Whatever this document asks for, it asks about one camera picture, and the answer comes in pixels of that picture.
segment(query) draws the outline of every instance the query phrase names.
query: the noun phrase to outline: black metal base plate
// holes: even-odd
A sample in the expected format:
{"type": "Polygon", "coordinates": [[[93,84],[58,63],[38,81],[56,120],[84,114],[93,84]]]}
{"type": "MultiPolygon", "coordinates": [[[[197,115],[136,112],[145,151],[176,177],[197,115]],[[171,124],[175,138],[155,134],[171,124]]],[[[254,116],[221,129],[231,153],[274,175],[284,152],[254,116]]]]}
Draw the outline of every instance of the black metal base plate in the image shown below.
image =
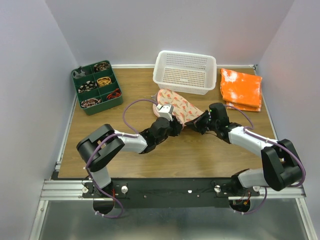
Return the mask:
{"type": "MultiPolygon", "coordinates": [[[[192,208],[216,207],[228,208],[228,197],[235,197],[228,192],[229,177],[219,178],[112,178],[112,185],[108,193],[115,191],[115,197],[121,201],[124,208],[192,208]],[[221,192],[214,190],[216,185],[221,186],[221,192]],[[121,188],[127,186],[127,193],[121,188]]],[[[89,189],[84,198],[103,198],[104,196],[91,182],[85,184],[89,189]]],[[[251,196],[259,193],[251,191],[251,196]]]]}

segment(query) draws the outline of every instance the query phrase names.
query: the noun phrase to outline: orange towel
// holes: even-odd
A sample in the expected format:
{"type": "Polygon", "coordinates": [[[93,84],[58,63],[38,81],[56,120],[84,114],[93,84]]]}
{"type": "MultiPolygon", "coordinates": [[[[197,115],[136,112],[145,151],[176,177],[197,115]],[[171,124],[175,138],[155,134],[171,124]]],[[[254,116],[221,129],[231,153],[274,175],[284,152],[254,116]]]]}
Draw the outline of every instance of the orange towel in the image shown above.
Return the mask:
{"type": "Polygon", "coordinates": [[[260,112],[262,105],[261,76],[221,69],[220,90],[227,105],[241,110],[260,112]]]}

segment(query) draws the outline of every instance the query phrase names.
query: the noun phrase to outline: white wall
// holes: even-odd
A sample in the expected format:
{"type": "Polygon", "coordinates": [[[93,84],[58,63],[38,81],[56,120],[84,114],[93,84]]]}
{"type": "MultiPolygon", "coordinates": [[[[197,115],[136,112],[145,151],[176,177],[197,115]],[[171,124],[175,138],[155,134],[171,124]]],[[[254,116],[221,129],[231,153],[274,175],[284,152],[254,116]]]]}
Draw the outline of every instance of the white wall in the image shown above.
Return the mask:
{"type": "Polygon", "coordinates": [[[77,66],[43,0],[0,7],[0,239],[28,239],[75,92],[77,66]]]}
{"type": "Polygon", "coordinates": [[[296,0],[258,65],[280,139],[292,140],[306,168],[306,203],[320,237],[320,1],[296,0]]]}
{"type": "Polygon", "coordinates": [[[293,0],[45,0],[81,65],[154,64],[161,50],[256,64],[293,0]]]}

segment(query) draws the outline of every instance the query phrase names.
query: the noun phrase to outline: wooden table surface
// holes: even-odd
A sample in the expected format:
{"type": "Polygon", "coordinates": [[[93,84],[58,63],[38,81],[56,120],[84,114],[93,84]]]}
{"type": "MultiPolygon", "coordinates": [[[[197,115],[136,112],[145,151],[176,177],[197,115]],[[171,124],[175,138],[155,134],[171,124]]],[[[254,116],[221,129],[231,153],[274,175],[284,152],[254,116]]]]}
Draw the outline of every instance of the wooden table surface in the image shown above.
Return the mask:
{"type": "MultiPolygon", "coordinates": [[[[237,72],[253,74],[251,68],[237,68],[237,72]]],[[[114,69],[123,91],[123,104],[88,116],[76,105],[67,138],[59,178],[84,178],[85,162],[77,152],[77,143],[103,124],[110,124],[120,132],[133,133],[122,121],[127,105],[138,99],[149,99],[159,87],[153,82],[153,68],[114,69]]],[[[223,102],[220,93],[221,74],[218,69],[214,90],[206,95],[180,92],[184,98],[201,110],[216,102],[223,102]]],[[[235,110],[227,110],[231,122],[247,126],[249,123],[235,110]]],[[[255,125],[254,132],[274,138],[265,104],[261,112],[246,112],[255,125]]],[[[139,102],[130,107],[126,120],[139,131],[149,128],[156,120],[150,102],[139,102]]],[[[108,164],[111,177],[120,178],[179,178],[230,177],[244,170],[262,166],[261,159],[236,145],[227,144],[212,134],[184,128],[178,137],[169,137],[147,154],[119,152],[108,164]]]]}

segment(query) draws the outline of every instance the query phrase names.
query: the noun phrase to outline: oven mitt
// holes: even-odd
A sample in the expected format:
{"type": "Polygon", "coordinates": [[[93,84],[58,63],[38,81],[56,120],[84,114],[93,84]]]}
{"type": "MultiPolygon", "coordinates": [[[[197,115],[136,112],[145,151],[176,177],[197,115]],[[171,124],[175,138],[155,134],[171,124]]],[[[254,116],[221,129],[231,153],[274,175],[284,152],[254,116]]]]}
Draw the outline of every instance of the oven mitt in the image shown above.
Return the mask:
{"type": "MultiPolygon", "coordinates": [[[[188,102],[184,97],[169,89],[160,89],[154,96],[154,99],[161,105],[171,104],[173,106],[172,114],[183,125],[185,125],[186,122],[199,117],[203,113],[203,111],[188,102]]],[[[153,104],[152,108],[154,114],[159,117],[160,115],[157,106],[153,104]]]]}
{"type": "Polygon", "coordinates": [[[220,90],[227,104],[259,111],[262,103],[261,76],[221,69],[220,90]]]}

